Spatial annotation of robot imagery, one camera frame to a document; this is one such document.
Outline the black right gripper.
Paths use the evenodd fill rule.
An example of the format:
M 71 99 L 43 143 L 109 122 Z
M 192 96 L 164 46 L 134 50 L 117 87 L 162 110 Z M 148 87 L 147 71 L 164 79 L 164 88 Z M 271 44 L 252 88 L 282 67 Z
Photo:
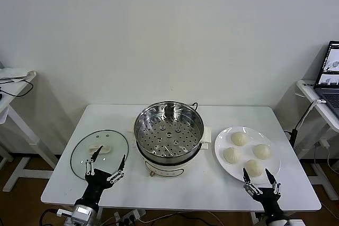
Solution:
M 284 218 L 284 213 L 278 204 L 281 197 L 281 184 L 276 181 L 274 175 L 267 168 L 265 172 L 272 187 L 257 188 L 252 184 L 246 169 L 243 168 L 244 189 L 255 201 L 262 204 L 265 215 L 271 218 Z

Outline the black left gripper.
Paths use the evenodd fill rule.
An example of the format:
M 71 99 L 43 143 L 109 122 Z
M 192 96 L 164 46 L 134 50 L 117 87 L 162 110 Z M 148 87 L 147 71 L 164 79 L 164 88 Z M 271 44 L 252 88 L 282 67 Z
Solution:
M 102 148 L 103 146 L 99 146 L 92 154 L 91 158 L 86 160 L 85 180 L 87 182 L 87 187 L 82 197 L 75 202 L 75 205 L 98 206 L 103 191 L 111 188 L 113 184 L 124 177 L 125 155 L 123 155 L 118 170 L 114 174 L 107 173 L 100 169 L 94 169 L 94 163 Z

